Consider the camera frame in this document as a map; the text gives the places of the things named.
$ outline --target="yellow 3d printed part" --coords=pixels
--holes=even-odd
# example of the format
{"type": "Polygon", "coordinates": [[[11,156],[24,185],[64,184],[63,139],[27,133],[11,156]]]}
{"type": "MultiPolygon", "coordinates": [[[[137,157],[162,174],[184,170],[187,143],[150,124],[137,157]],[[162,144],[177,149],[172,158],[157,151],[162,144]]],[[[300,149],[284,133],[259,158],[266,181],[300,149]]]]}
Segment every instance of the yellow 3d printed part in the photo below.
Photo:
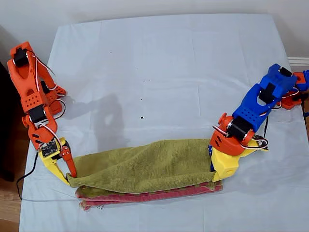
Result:
{"type": "MultiPolygon", "coordinates": [[[[258,146],[257,141],[251,140],[248,143],[248,146],[258,146]]],[[[212,181],[215,182],[232,176],[239,166],[238,165],[239,158],[247,156],[254,151],[256,150],[245,149],[240,155],[231,156],[213,147],[211,161],[214,169],[216,170],[216,174],[214,175],[212,181]]]]}

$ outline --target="wooden floor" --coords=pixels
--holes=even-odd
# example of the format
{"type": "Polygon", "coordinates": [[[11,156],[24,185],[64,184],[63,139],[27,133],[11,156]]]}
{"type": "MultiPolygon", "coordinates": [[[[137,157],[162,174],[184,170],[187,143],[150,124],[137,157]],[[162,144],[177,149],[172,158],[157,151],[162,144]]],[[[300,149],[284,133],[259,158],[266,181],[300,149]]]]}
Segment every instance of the wooden floor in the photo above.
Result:
{"type": "MultiPolygon", "coordinates": [[[[309,101],[305,101],[305,112],[309,111],[309,101]]],[[[5,165],[11,167],[15,174],[15,181],[8,182],[0,179],[0,228],[2,232],[17,232],[19,229],[20,200],[16,189],[16,179],[25,172],[26,157],[29,145],[27,129],[21,122],[23,112],[19,110],[15,114],[14,126],[10,134],[8,147],[5,152],[5,165]]],[[[309,117],[306,118],[307,134],[309,135],[309,117]]]]}

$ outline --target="white wall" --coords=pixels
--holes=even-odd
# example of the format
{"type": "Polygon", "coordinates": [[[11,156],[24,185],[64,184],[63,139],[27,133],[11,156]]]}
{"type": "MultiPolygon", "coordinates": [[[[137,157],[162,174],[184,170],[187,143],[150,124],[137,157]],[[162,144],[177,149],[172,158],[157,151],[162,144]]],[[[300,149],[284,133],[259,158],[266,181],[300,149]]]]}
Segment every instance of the white wall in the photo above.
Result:
{"type": "Polygon", "coordinates": [[[187,13],[272,14],[287,55],[309,58],[308,10],[309,0],[0,0],[0,61],[28,40],[46,62],[60,25],[187,13]]]}

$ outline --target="green towel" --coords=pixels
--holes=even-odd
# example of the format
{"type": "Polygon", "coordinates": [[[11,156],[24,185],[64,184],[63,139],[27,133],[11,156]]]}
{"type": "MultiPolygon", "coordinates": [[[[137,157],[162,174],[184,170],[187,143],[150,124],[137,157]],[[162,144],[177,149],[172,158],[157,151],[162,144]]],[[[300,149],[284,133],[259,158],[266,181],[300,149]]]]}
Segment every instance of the green towel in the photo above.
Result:
{"type": "Polygon", "coordinates": [[[72,187],[89,186],[118,193],[147,193],[211,181],[208,139],[163,140],[138,147],[74,158],[72,187]]]}

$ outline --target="white wire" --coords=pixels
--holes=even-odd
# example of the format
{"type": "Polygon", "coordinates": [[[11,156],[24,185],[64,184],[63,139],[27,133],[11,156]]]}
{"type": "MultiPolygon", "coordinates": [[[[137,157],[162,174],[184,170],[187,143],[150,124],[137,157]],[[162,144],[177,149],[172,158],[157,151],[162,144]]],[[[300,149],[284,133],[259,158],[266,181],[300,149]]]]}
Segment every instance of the white wire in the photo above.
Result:
{"type": "MultiPolygon", "coordinates": [[[[38,77],[38,62],[39,62],[41,65],[43,65],[46,69],[49,69],[53,74],[54,74],[54,72],[53,72],[47,65],[45,65],[43,62],[41,62],[40,59],[38,59],[38,58],[36,57],[35,54],[32,55],[32,57],[35,58],[35,77],[36,77],[35,79],[36,79],[36,87],[37,87],[37,90],[40,91],[40,90],[39,90],[39,83],[38,83],[38,79],[39,79],[39,77],[38,77]]],[[[57,84],[57,80],[56,80],[55,86],[52,87],[52,88],[49,88],[49,90],[55,90],[57,87],[58,87],[58,84],[57,84]]]]}
{"type": "Polygon", "coordinates": [[[55,101],[61,102],[61,103],[63,104],[63,106],[64,106],[64,107],[63,107],[63,112],[62,112],[60,115],[54,117],[54,119],[58,119],[58,118],[60,118],[60,117],[62,117],[62,116],[64,115],[64,113],[65,113],[65,111],[66,111],[66,104],[65,104],[64,101],[61,100],[61,99],[56,99],[56,100],[54,100],[51,104],[53,104],[55,101]]]}
{"type": "Polygon", "coordinates": [[[227,133],[226,133],[224,130],[222,130],[221,128],[219,128],[219,127],[217,127],[217,126],[215,126],[215,125],[213,125],[212,127],[213,127],[214,129],[216,129],[217,131],[219,131],[221,134],[227,135],[227,133]]]}
{"type": "MultiPolygon", "coordinates": [[[[49,69],[49,70],[53,73],[53,75],[56,77],[56,75],[54,74],[54,72],[53,72],[47,65],[45,65],[43,62],[41,62],[40,59],[37,59],[37,60],[38,60],[39,63],[40,63],[41,65],[43,65],[46,69],[49,69]]],[[[55,86],[52,87],[52,88],[49,88],[49,90],[55,90],[57,87],[58,87],[58,85],[57,85],[57,79],[56,79],[56,84],[55,84],[55,86]]]]}
{"type": "Polygon", "coordinates": [[[255,140],[255,141],[264,141],[266,144],[264,146],[244,146],[242,144],[240,144],[240,146],[244,149],[248,149],[248,150],[261,150],[261,149],[264,149],[268,146],[268,140],[267,139],[255,139],[255,138],[252,138],[252,140],[255,140]]]}
{"type": "Polygon", "coordinates": [[[276,107],[276,108],[272,108],[273,110],[278,110],[278,109],[280,109],[282,107],[282,102],[280,101],[280,105],[279,105],[279,107],[276,107]]]}
{"type": "Polygon", "coordinates": [[[267,114],[267,112],[265,112],[265,113],[262,113],[262,114],[260,114],[260,117],[261,117],[261,116],[264,116],[264,115],[266,115],[266,114],[267,114]]]}
{"type": "Polygon", "coordinates": [[[296,92],[295,92],[295,93],[289,94],[289,95],[284,96],[284,97],[282,97],[282,98],[287,98],[287,97],[290,97],[290,96],[294,96],[294,95],[296,95],[296,94],[298,94],[298,93],[299,93],[299,89],[298,89],[298,88],[293,87],[293,89],[296,89],[296,92]]]}
{"type": "MultiPolygon", "coordinates": [[[[217,126],[215,126],[215,125],[213,125],[212,127],[213,127],[214,129],[216,129],[217,131],[219,131],[221,134],[227,135],[227,133],[226,133],[225,131],[223,131],[221,128],[219,128],[219,127],[217,127],[217,126]]],[[[244,146],[244,145],[242,145],[242,144],[240,143],[240,146],[241,146],[242,148],[249,149],[249,150],[260,150],[260,149],[264,149],[264,148],[266,148],[266,147],[268,146],[268,140],[267,140],[267,139],[263,139],[263,138],[261,138],[261,139],[256,139],[256,138],[253,137],[252,140],[255,140],[255,141],[264,141],[266,144],[265,144],[264,146],[256,146],[256,147],[253,147],[253,146],[244,146]]]]}
{"type": "Polygon", "coordinates": [[[32,57],[35,58],[35,86],[37,88],[37,91],[39,92],[39,77],[38,77],[38,59],[36,56],[32,55],[32,57]]]}
{"type": "Polygon", "coordinates": [[[39,127],[40,127],[40,126],[45,127],[49,132],[52,133],[52,135],[57,139],[57,141],[58,141],[58,143],[59,143],[59,145],[60,145],[60,151],[62,151],[63,146],[62,146],[62,144],[61,144],[61,141],[60,141],[60,139],[57,137],[57,135],[52,131],[52,129],[50,129],[48,126],[46,126],[46,125],[44,125],[44,124],[42,124],[42,123],[39,123],[39,127]]]}

